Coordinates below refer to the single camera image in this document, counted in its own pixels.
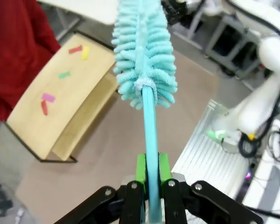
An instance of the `red fabric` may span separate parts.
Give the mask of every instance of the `red fabric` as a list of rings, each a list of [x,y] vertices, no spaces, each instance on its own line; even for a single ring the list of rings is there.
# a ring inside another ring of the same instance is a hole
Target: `red fabric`
[[[36,0],[0,0],[0,120],[59,48]]]

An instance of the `brush handle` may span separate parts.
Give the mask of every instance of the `brush handle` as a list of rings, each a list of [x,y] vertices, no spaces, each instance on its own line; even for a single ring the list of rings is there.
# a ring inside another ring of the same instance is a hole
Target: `brush handle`
[[[149,184],[149,223],[162,222],[162,209],[158,186],[157,125],[153,90],[150,86],[142,89],[144,129],[146,141],[146,163]]]

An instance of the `teal bottle brush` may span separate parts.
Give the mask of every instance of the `teal bottle brush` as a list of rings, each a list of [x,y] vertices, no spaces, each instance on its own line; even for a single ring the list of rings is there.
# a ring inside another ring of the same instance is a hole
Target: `teal bottle brush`
[[[155,106],[168,108],[177,91],[175,57],[160,0],[119,0],[113,37],[118,92],[144,112],[149,222],[157,223],[162,213]]]

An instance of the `screw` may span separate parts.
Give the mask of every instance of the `screw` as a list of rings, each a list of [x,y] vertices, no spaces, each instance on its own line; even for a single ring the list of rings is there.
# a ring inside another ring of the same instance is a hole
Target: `screw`
[[[136,188],[137,188],[137,183],[133,183],[133,184],[131,185],[131,188],[136,189]]]
[[[170,187],[174,187],[175,186],[175,182],[174,181],[169,181],[169,186]]]
[[[107,189],[106,192],[105,192],[105,195],[109,196],[111,193],[112,193],[112,191],[110,189]]]
[[[196,189],[196,190],[202,190],[202,185],[199,184],[199,183],[197,183],[197,184],[195,185],[195,189]]]

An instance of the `green gripper pad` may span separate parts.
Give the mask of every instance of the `green gripper pad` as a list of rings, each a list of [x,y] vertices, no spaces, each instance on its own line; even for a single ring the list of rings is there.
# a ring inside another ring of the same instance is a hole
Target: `green gripper pad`
[[[145,181],[146,181],[146,155],[139,154],[137,158],[136,168],[136,181],[139,181],[144,186],[144,192],[146,193]]]
[[[172,179],[169,157],[167,153],[159,154],[159,171],[160,171],[160,180],[162,184],[165,181]]]

